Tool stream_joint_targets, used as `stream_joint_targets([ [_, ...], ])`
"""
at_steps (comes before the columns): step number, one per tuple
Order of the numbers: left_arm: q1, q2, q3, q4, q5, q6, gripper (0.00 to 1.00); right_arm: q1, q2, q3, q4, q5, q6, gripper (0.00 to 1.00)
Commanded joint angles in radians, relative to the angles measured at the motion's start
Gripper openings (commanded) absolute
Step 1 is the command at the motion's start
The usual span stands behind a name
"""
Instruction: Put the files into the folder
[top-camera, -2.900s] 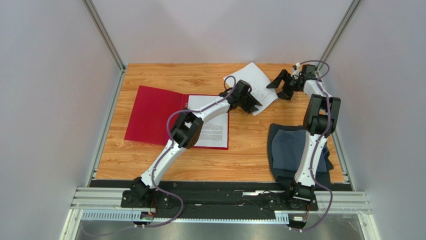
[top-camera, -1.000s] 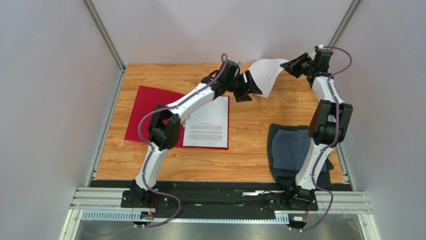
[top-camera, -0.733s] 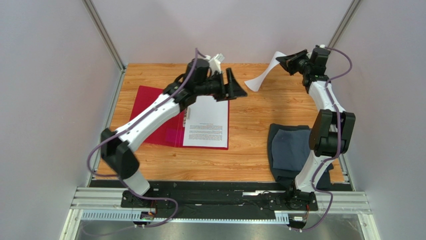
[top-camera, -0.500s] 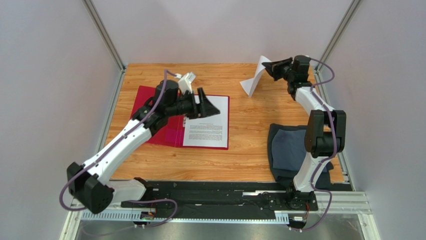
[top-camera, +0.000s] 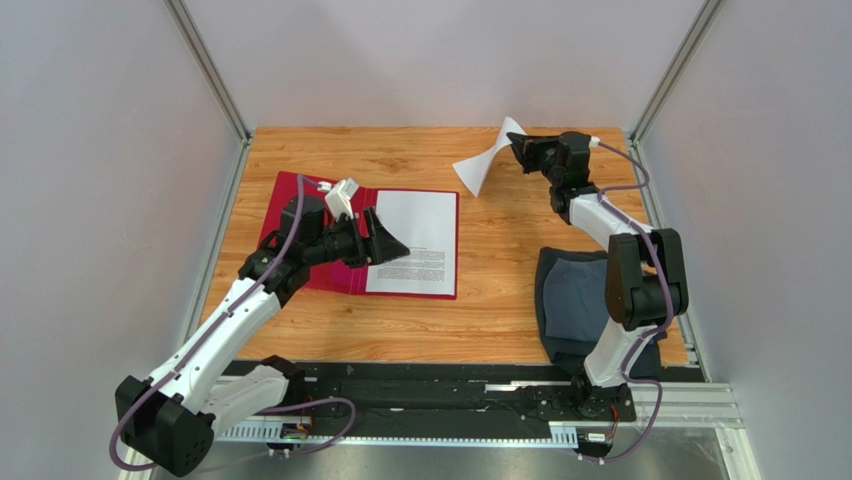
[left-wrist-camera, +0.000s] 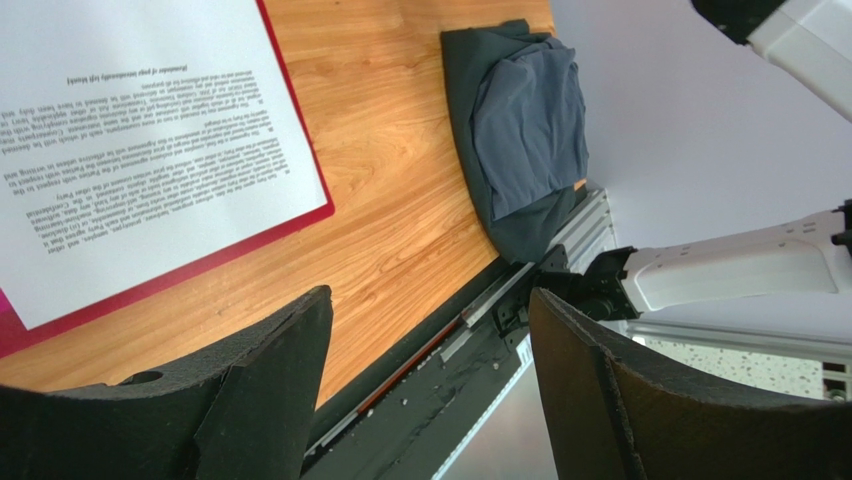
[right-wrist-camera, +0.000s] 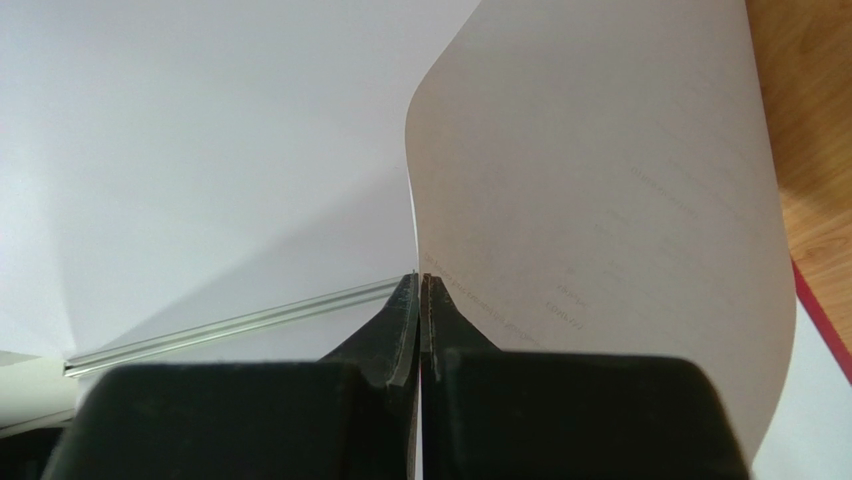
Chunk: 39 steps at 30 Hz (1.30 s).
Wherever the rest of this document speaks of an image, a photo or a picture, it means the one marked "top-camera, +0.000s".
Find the white printed paper sheet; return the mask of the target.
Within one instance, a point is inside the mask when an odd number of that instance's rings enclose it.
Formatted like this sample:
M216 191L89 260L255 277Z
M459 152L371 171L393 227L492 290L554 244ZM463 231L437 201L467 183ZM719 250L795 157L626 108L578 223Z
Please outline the white printed paper sheet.
M457 297L459 194L379 189L376 213L410 253L367 269L368 294Z

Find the red plastic folder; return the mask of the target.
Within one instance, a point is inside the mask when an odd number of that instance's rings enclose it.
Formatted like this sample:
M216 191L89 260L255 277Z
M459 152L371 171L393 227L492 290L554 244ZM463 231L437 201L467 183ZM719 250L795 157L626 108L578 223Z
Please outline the red plastic folder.
M278 173L259 237L311 262L308 287L454 300L460 197Z

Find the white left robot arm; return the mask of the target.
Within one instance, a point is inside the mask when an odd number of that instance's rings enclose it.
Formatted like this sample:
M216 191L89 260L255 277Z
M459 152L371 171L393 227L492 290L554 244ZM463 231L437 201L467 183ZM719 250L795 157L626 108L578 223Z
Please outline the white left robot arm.
M295 196L239 269L226 297L184 345L147 377L126 377L115 392L117 426L108 451L120 469L161 467L183 477L214 440L246 418L287 399L303 372L272 356L225 386L217 380L236 354L304 287L313 268L342 262L380 265L410 249L381 223L375 208L329 219L324 200Z

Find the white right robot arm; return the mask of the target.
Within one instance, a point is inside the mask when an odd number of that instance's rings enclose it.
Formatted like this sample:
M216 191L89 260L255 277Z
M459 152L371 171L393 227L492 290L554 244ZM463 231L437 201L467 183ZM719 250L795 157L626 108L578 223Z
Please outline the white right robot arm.
M598 406L624 390L640 352L688 306L681 237L629 216L591 181L591 153L601 146L599 138L577 131L506 137L523 172L548 180L552 210L607 252L609 320L573 382L577 406Z

